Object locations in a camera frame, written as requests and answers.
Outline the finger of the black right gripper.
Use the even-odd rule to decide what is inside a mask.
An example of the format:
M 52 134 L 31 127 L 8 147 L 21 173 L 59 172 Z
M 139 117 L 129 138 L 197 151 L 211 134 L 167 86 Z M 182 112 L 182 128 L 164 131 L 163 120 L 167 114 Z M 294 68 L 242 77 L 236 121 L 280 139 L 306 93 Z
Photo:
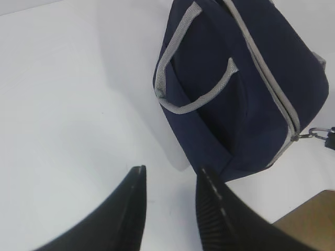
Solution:
M 335 127 L 332 127 L 327 134 L 327 138 L 325 140 L 325 147 L 335 150 Z

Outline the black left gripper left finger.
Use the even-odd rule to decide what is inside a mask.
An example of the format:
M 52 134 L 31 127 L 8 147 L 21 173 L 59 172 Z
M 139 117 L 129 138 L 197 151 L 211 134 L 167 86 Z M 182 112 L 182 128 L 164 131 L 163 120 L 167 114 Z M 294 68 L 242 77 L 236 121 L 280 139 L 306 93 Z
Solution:
M 133 167 L 92 213 L 39 250 L 140 250 L 147 212 L 147 170 Z

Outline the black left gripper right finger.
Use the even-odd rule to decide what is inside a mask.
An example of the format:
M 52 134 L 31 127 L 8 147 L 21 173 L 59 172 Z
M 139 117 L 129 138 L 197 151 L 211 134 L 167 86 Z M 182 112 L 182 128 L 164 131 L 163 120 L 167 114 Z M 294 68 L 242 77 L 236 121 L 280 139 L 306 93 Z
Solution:
M 197 173 L 203 250 L 334 250 L 334 191 L 324 190 L 271 224 L 208 167 Z

